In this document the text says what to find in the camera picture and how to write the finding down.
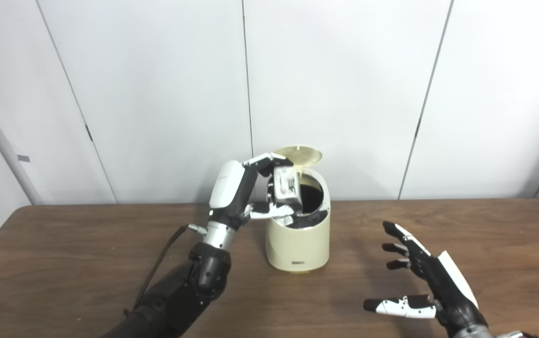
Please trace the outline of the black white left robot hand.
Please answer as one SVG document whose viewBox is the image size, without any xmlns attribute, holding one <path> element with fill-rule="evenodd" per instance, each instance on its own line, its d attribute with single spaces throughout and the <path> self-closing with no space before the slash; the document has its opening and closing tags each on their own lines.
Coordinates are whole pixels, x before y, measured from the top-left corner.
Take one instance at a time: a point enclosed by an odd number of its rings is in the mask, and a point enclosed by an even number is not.
<svg viewBox="0 0 539 338">
<path fill-rule="evenodd" d="M 269 195 L 261 203 L 250 201 L 258 176 L 269 178 Z M 293 162 L 286 156 L 269 152 L 245 162 L 230 160 L 224 163 L 213 187 L 209 206 L 209 220 L 235 230 L 249 220 L 301 214 L 301 184 Z"/>
</svg>

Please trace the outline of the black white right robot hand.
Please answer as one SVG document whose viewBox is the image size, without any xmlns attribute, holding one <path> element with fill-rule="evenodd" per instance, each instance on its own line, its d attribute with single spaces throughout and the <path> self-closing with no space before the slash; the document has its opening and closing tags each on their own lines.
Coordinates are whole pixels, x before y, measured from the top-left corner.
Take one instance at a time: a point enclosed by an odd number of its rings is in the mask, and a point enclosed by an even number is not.
<svg viewBox="0 0 539 338">
<path fill-rule="evenodd" d="M 448 252 L 433 255 L 409 231 L 390 222 L 382 223 L 385 233 L 399 240 L 384 243 L 385 252 L 402 255 L 387 263 L 387 269 L 406 268 L 426 282 L 431 295 L 404 295 L 393 298 L 368 298 L 364 310 L 411 319 L 436 319 L 449 338 L 492 338 L 477 299 Z"/>
</svg>

